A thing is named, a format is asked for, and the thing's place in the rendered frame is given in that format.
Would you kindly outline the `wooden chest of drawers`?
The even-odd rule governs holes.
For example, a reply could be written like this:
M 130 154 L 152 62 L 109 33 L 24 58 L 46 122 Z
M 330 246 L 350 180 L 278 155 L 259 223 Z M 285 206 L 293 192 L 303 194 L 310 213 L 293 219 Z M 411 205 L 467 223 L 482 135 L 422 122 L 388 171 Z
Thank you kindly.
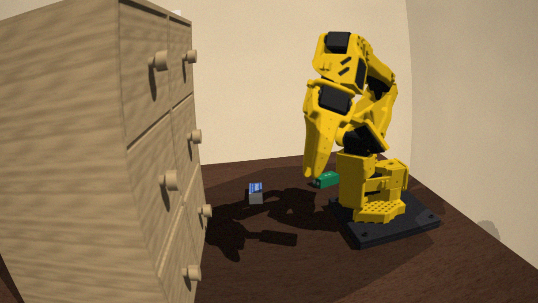
M 139 214 L 125 136 L 118 3 L 191 28 L 147 0 L 62 0 L 0 21 L 0 254 L 24 303 L 168 303 Z M 198 262 L 197 262 L 198 265 Z

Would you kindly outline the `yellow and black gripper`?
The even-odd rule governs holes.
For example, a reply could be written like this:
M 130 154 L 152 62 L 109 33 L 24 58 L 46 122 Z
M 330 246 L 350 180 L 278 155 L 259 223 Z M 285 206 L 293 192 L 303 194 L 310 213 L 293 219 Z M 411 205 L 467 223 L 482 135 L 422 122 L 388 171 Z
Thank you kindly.
M 390 147 L 374 124 L 353 116 L 355 92 L 325 79 L 309 79 L 303 103 L 306 139 L 303 155 L 303 175 L 317 179 L 331 154 L 338 128 L 352 124 L 359 145 L 371 154 L 383 153 Z M 315 146 L 315 147 L 314 147 Z

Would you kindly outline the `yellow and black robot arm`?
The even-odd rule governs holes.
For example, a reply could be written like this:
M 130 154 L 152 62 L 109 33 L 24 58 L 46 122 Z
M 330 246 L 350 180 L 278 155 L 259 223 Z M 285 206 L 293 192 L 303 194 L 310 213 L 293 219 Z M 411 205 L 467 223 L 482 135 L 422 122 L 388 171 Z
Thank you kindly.
M 385 138 L 398 95 L 395 74 L 373 54 L 364 37 L 341 31 L 321 34 L 312 66 L 321 79 L 362 95 L 353 116 L 373 122 Z M 365 84 L 368 86 L 364 91 Z M 360 138 L 353 129 L 352 124 L 347 124 L 335 136 L 336 145 L 344 147 L 336 153 L 339 203 L 354 209 L 354 222 L 388 223 L 405 213 L 400 196 L 406 167 L 395 159 L 378 162 L 377 154 L 361 148 Z

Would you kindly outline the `blue and white eraser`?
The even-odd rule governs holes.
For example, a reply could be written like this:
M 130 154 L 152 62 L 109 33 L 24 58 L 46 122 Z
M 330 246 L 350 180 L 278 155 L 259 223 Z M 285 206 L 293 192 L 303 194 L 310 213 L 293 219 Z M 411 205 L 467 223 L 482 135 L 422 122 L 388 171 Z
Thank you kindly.
M 249 184 L 249 203 L 263 204 L 262 183 Z

